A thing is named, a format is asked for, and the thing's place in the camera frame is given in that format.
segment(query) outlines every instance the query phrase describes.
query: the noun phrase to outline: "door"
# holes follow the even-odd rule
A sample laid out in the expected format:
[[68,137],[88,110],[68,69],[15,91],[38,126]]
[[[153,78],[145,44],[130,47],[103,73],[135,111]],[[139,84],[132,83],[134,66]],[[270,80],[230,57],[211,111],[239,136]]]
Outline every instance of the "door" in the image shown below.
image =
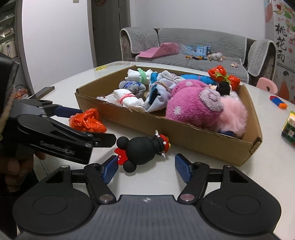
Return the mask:
[[102,6],[91,1],[97,65],[121,60],[120,30],[128,27],[128,0],[107,0]]

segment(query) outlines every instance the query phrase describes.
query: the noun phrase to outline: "colorful beaded toy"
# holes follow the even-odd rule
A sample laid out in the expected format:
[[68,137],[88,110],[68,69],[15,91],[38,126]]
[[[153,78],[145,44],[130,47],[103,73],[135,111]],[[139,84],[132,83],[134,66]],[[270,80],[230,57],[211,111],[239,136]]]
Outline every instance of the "colorful beaded toy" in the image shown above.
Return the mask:
[[291,111],[282,131],[282,136],[295,146],[295,112]]
[[269,98],[274,104],[276,104],[280,109],[287,109],[287,104],[285,104],[281,99],[277,96],[270,96]]

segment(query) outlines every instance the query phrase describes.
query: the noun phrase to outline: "white table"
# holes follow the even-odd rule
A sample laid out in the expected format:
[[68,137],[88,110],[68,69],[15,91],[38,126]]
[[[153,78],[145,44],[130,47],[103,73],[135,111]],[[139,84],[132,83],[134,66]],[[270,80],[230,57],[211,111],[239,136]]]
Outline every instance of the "white table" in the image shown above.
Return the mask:
[[[106,65],[107,69],[99,71],[92,69],[77,74],[56,83],[54,85],[55,90],[45,98],[66,107],[78,108],[74,95],[78,87],[134,64],[136,63],[119,61]],[[143,67],[161,67],[168,70],[175,69],[195,74],[206,74],[192,69],[168,65],[150,63],[137,63],[137,65]],[[284,141],[281,137],[281,132],[290,111],[295,111],[295,105],[285,101],[288,104],[288,110],[281,110],[269,100],[270,94],[268,92],[250,85],[246,86],[258,115],[263,142],[252,157],[243,166],[239,167],[239,169],[265,188],[279,201],[282,208],[282,215],[274,233],[282,240],[293,240],[295,239],[295,149]],[[67,118],[54,117],[54,119],[68,125]],[[104,121],[104,124],[108,128],[107,132],[115,134],[117,138],[126,136],[131,139],[133,137],[143,136],[143,134],[138,131],[109,121]],[[103,163],[114,154],[114,149],[115,146],[112,148],[94,149],[90,162]],[[121,194],[171,194],[177,197],[185,187],[185,184],[176,172],[174,166],[174,156],[177,153],[182,153],[192,162],[201,161],[207,163],[211,168],[222,168],[225,164],[225,162],[215,158],[172,145],[165,160],[160,156],[156,156],[155,159],[149,163],[138,166],[136,171],[132,174],[124,172],[123,168],[120,166],[119,171],[109,184],[109,188],[117,198]],[[35,171],[40,179],[63,164],[70,165],[71,169],[83,168],[81,164],[48,156],[42,164],[35,159]],[[75,184],[74,187],[85,193],[87,192],[84,184]],[[219,184],[210,183],[207,192],[219,187]]]

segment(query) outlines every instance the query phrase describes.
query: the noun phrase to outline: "blue gripper pad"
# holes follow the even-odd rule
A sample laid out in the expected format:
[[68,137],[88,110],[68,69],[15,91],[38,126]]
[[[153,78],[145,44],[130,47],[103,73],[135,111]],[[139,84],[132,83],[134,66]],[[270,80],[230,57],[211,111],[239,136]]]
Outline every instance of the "blue gripper pad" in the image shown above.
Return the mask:
[[104,167],[104,173],[102,175],[102,179],[106,184],[109,184],[115,173],[118,171],[118,157],[114,156],[114,158]]
[[80,109],[66,108],[62,106],[59,106],[54,110],[54,114],[56,116],[63,117],[63,118],[69,118],[70,116],[73,116],[77,113],[83,113],[83,111]]
[[188,183],[191,179],[189,166],[182,160],[182,158],[178,154],[175,155],[175,168],[181,176],[182,180],[185,183]]

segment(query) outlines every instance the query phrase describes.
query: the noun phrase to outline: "pink chair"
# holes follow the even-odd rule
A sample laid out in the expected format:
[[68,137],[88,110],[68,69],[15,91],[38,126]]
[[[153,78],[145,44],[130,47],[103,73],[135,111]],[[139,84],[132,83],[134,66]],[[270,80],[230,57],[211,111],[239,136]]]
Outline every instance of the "pink chair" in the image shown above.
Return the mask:
[[277,85],[272,80],[269,80],[266,77],[259,78],[256,87],[264,91],[270,92],[271,94],[278,93]]

